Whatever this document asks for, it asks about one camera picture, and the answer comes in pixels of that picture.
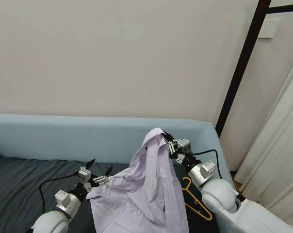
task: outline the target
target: white wall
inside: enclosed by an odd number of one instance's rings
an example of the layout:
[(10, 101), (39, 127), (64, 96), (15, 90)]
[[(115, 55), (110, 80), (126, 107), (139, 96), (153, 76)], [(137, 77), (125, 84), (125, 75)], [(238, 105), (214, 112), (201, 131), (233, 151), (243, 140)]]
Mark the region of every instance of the white wall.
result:
[[(271, 6), (293, 4), (273, 1)], [(280, 24), (273, 39), (258, 39), (221, 142), (231, 170), (237, 170), (260, 131), (293, 65), (293, 13), (274, 14)]]
[[(0, 113), (216, 123), (256, 4), (0, 0)], [(231, 169), (293, 63), (293, 38), (284, 38), (293, 26), (281, 24), (279, 39), (255, 48), (221, 137)]]

